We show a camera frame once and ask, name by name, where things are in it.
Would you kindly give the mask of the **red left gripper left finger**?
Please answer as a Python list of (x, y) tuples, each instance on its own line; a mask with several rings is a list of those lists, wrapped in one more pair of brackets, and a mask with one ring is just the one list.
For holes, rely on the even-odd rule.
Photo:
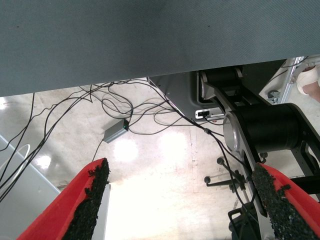
[(91, 240), (109, 174), (106, 158), (87, 164), (18, 239)]

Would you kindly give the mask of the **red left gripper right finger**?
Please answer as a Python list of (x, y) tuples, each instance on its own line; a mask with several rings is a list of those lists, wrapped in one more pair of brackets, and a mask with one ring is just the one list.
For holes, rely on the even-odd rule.
[(252, 180), (277, 240), (318, 240), (320, 203), (286, 175), (257, 163)]

